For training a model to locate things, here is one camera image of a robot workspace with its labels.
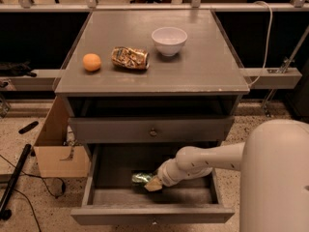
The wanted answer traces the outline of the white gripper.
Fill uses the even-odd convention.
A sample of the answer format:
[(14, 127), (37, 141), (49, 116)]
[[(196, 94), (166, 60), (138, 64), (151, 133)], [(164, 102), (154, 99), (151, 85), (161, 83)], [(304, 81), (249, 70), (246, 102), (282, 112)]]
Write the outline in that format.
[(162, 189), (162, 185), (171, 187), (182, 180), (188, 180), (190, 177), (187, 172), (178, 167), (175, 159), (165, 161), (157, 169), (156, 175), (157, 177), (152, 177), (152, 179), (145, 185), (147, 191), (158, 191)]

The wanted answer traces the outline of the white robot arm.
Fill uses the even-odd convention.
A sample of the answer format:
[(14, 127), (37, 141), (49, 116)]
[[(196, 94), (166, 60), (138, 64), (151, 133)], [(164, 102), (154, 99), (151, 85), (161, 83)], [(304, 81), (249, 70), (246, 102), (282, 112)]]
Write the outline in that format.
[(240, 172), (239, 232), (309, 232), (309, 124), (271, 120), (242, 143), (183, 147), (146, 189), (204, 177), (213, 168)]

